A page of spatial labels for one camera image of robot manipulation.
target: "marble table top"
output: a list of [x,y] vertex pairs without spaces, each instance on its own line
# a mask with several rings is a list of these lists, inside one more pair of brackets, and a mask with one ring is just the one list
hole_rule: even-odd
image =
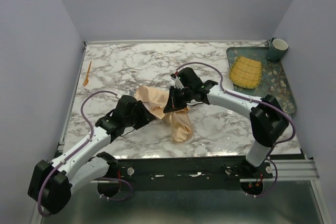
[[[173,85],[170,74],[181,64],[191,61],[201,61],[218,68],[224,75],[223,86],[233,89],[228,77],[226,55],[226,50],[232,46],[264,46],[264,42],[88,45],[65,135],[64,151],[88,134],[89,126],[81,117],[80,106],[89,94],[98,90],[110,90],[120,95],[133,94],[141,85],[168,90]],[[89,83],[83,87],[90,61]],[[191,67],[203,81],[219,81],[218,74],[212,69],[201,65]],[[117,100],[112,95],[99,94],[87,102],[84,112],[94,123],[112,110]],[[247,154],[254,141],[250,121],[228,109],[202,104],[192,107],[188,115],[194,126],[194,134],[184,143],[174,143],[170,125],[155,120],[150,125],[117,138],[101,151],[116,158],[233,156]],[[282,138],[287,138],[291,132],[291,127],[288,127]],[[300,145],[296,137],[280,144],[273,151],[273,154],[298,153]]]

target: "orange spatula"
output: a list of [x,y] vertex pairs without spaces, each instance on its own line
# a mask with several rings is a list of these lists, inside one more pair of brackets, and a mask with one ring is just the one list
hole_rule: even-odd
[[86,73],[85,81],[83,83],[84,87],[89,83],[89,72],[90,72],[90,68],[91,68],[91,63],[92,63],[92,61],[90,61],[88,72]]

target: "teal cup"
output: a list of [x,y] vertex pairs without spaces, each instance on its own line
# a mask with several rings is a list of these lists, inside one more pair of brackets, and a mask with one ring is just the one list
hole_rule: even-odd
[[272,38],[269,42],[266,59],[270,62],[278,62],[286,54],[287,50],[288,44],[284,40]]

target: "peach cloth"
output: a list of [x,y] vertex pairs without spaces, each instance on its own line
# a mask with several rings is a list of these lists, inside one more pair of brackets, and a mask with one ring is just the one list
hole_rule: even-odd
[[136,91],[135,98],[142,102],[147,102],[150,106],[150,113],[171,125],[174,142],[184,142],[192,137],[193,127],[187,115],[188,108],[176,112],[163,113],[169,98],[169,91],[140,86]]

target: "woven yellow basket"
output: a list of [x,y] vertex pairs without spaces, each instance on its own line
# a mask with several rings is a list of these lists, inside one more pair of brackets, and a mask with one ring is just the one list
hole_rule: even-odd
[[238,56],[231,67],[229,78],[237,86],[255,89],[261,80],[261,62]]

